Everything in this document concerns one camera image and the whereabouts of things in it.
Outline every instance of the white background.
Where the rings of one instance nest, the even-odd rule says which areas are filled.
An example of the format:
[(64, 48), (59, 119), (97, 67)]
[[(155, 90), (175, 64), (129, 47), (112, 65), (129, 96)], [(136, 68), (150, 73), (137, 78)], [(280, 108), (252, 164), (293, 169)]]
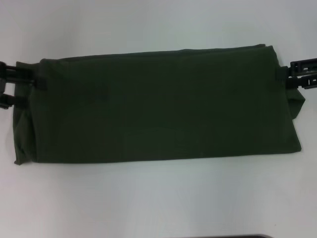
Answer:
[[(316, 9), (315, 0), (0, 0), (0, 60), (265, 43), (289, 65), (317, 58)], [(0, 111), (0, 237), (316, 237), (317, 90), (301, 92), (303, 151), (293, 155), (17, 166), (12, 110)]]

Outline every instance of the olive green pouch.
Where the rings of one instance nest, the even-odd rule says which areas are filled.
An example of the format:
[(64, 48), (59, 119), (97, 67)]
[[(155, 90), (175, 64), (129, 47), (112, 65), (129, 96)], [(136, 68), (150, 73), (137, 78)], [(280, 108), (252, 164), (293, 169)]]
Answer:
[(43, 59), (16, 85), (16, 163), (113, 163), (294, 153), (305, 99), (273, 47)]

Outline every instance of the white table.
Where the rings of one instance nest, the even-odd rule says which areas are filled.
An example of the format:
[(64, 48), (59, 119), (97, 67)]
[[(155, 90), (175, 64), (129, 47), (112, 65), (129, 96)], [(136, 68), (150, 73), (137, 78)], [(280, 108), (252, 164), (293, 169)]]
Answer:
[[(1, 0), (0, 60), (273, 45), (317, 58), (315, 0)], [(99, 165), (14, 165), (0, 111), (0, 237), (317, 236), (317, 90), (292, 155)]]

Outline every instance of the white surface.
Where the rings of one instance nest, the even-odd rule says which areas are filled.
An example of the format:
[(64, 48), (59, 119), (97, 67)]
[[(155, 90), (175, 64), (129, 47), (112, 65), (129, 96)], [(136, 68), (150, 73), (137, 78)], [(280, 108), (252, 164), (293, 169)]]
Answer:
[[(0, 0), (0, 60), (273, 45), (317, 58), (317, 2)], [(100, 165), (13, 164), (0, 111), (0, 237), (317, 236), (317, 90), (294, 121), (303, 152)]]

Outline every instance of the dark object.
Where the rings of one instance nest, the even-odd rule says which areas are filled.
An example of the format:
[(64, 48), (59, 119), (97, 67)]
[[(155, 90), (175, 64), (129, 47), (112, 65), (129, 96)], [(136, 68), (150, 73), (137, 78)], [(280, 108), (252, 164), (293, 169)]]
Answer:
[(317, 59), (291, 62), (286, 88), (317, 88)]
[(305, 99), (295, 84), (286, 88), (290, 70), (273, 47), (44, 59), (17, 68), (34, 87), (15, 87), (25, 107), (3, 99), (17, 106), (16, 164), (301, 151), (292, 119)]
[(228, 236), (228, 237), (201, 237), (201, 238), (271, 238), (264, 235), (251, 235), (251, 236)]
[(18, 107), (25, 107), (27, 100), (22, 97), (13, 97), (4, 94), (6, 83), (21, 83), (33, 86), (35, 79), (32, 77), (33, 73), (29, 69), (7, 66), (0, 62), (0, 108), (8, 109), (16, 105)]

